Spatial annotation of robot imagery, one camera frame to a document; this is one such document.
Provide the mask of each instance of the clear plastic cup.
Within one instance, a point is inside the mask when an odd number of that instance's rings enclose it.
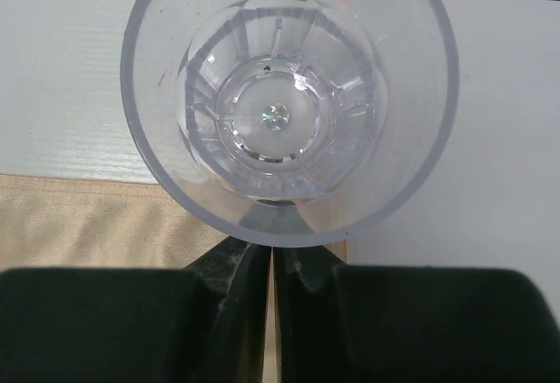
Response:
[[[440,0],[137,0],[121,86],[136,146],[186,210],[303,247],[414,194],[451,132],[459,63]]]

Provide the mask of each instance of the white textured panel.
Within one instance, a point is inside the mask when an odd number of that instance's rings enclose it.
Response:
[[[0,0],[0,173],[152,182],[123,114],[135,0]]]
[[[461,65],[451,139],[351,261],[517,269],[560,317],[560,2],[444,2]]]

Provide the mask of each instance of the tan cloth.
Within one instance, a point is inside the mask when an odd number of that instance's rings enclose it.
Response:
[[[0,176],[0,268],[182,268],[225,235],[159,185]]]

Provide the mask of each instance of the black holder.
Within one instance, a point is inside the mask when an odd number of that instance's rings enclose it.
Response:
[[[272,252],[282,382],[560,381],[523,275]],[[0,382],[259,382],[270,254],[229,237],[183,270],[5,272]]]

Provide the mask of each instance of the cup rim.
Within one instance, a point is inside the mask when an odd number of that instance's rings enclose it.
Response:
[[[455,114],[457,113],[459,100],[459,55],[452,25],[445,11],[444,4],[441,0],[428,0],[444,39],[447,62],[447,96],[436,139],[428,152],[428,156],[412,179],[382,208],[368,217],[339,230],[309,234],[272,234],[249,229],[221,219],[191,200],[173,181],[153,152],[140,121],[132,74],[138,33],[150,2],[151,0],[136,0],[124,31],[120,66],[124,114],[136,148],[154,178],[181,206],[194,216],[205,221],[209,226],[238,239],[275,247],[311,247],[348,239],[361,231],[375,226],[403,206],[427,180],[443,154],[452,131]]]

